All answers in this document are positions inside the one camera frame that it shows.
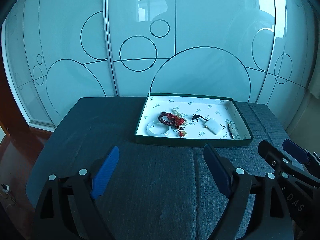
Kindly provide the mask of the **green shallow jewelry box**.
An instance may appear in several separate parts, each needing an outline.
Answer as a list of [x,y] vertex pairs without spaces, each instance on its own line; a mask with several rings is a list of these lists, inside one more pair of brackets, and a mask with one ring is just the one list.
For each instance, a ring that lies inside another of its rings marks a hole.
[[232,98],[149,93],[135,131],[141,144],[248,146],[253,134]]

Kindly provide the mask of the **dark cord white jade pendant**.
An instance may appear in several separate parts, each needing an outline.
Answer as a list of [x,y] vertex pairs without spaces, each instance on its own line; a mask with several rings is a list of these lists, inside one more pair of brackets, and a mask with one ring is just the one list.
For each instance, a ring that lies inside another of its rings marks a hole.
[[225,126],[219,124],[215,119],[212,118],[207,119],[198,114],[193,115],[191,118],[192,122],[199,122],[200,119],[203,121],[204,127],[211,131],[214,135],[218,135],[225,128]]

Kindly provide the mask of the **white glass wardrobe doors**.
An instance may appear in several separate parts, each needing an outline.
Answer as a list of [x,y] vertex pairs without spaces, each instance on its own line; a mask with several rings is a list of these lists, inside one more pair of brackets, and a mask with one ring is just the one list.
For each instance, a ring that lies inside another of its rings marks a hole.
[[80,98],[153,92],[265,104],[288,127],[318,31],[306,0],[17,0],[1,47],[32,126],[56,128]]

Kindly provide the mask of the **dark grey fabric cover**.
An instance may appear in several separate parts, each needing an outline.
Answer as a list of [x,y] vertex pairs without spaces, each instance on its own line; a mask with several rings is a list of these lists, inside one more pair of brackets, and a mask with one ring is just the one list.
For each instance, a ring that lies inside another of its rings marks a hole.
[[[208,239],[229,203],[202,147],[141,144],[135,131],[146,98],[81,98],[42,152],[27,196],[35,207],[32,239]],[[267,179],[258,153],[266,140],[281,150],[288,135],[266,105],[235,102],[253,134],[248,146],[215,147],[234,168]],[[110,149],[119,161],[104,194],[92,177]]]

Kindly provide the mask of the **white jade bangle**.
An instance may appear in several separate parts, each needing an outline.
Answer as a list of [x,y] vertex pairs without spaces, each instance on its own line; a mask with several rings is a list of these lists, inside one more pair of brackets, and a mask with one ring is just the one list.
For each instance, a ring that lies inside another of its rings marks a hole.
[[152,121],[147,125],[146,131],[152,137],[166,137],[170,134],[171,127],[159,121]]

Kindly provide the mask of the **red tassel gold pendant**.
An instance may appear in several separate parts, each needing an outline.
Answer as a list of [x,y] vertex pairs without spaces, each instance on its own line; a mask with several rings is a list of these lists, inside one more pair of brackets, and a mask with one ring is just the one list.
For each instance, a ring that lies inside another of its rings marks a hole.
[[181,116],[177,114],[167,113],[166,117],[168,120],[168,124],[177,130],[180,138],[187,135],[185,131],[185,120]]

